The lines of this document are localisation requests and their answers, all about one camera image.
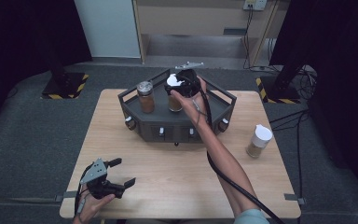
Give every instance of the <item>table surface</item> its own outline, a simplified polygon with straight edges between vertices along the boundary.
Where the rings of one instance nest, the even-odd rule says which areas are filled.
[[[204,145],[181,143],[176,147],[173,143],[145,142],[124,124],[117,98],[123,91],[102,91],[67,191],[77,190],[85,168],[98,158],[122,158],[120,165],[108,169],[107,179],[124,184],[136,177],[136,183],[97,217],[233,218],[227,197],[207,161]],[[297,202],[284,198],[284,194],[294,191],[275,138],[258,159],[245,151],[256,124],[270,128],[258,93],[230,92],[237,96],[237,103],[228,129],[218,138],[242,165],[263,204],[278,217],[299,217]],[[72,218],[74,203],[74,198],[64,199],[60,215]]]

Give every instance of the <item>hand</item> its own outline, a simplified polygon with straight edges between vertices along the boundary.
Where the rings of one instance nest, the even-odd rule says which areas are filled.
[[[76,214],[73,223],[89,223],[102,207],[112,202],[112,200],[116,197],[114,194],[109,194],[101,199],[96,199],[90,194],[89,190],[87,189],[87,185],[82,186],[81,192],[82,194],[80,196],[79,203],[81,203],[83,199],[86,199],[86,201],[80,214]]]
[[[201,77],[197,77],[197,78],[200,80],[200,85],[202,90],[206,92],[206,82]],[[191,119],[191,122],[194,124],[196,128],[202,122],[206,122],[205,104],[203,102],[200,92],[198,92],[196,95],[194,95],[191,98],[185,98],[179,92],[174,90],[171,91],[171,95],[176,100],[179,101],[179,103],[182,105],[182,108],[185,110],[185,113]]]

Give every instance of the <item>yellow and black tape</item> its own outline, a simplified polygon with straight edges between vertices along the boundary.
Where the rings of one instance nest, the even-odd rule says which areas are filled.
[[[297,99],[271,99],[267,96],[267,92],[264,89],[261,79],[258,77],[255,82],[257,83],[258,90],[260,91],[261,99],[264,103],[275,103],[275,104],[301,104]]]
[[[89,78],[89,75],[84,75],[79,86],[77,87],[77,91],[74,94],[42,94],[42,99],[76,99],[80,93],[83,91],[84,86],[86,85],[86,81]]]

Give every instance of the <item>power outlet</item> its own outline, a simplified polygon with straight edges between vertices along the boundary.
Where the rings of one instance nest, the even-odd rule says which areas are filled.
[[[255,10],[262,11],[266,7],[268,0],[245,0],[243,4],[243,10]]]

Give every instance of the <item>jar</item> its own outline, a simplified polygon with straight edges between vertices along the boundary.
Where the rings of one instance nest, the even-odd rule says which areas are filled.
[[[149,81],[143,81],[136,86],[136,89],[138,91],[142,112],[146,114],[153,112],[155,107],[153,84]]]
[[[246,148],[246,152],[253,158],[258,158],[263,149],[272,138],[272,132],[261,124],[255,126],[255,133],[252,136],[251,143]]]
[[[170,74],[167,78],[167,84],[170,86],[180,86],[182,81],[177,81],[176,74]],[[168,108],[172,112],[179,112],[182,110],[182,105],[171,94],[168,95]]]

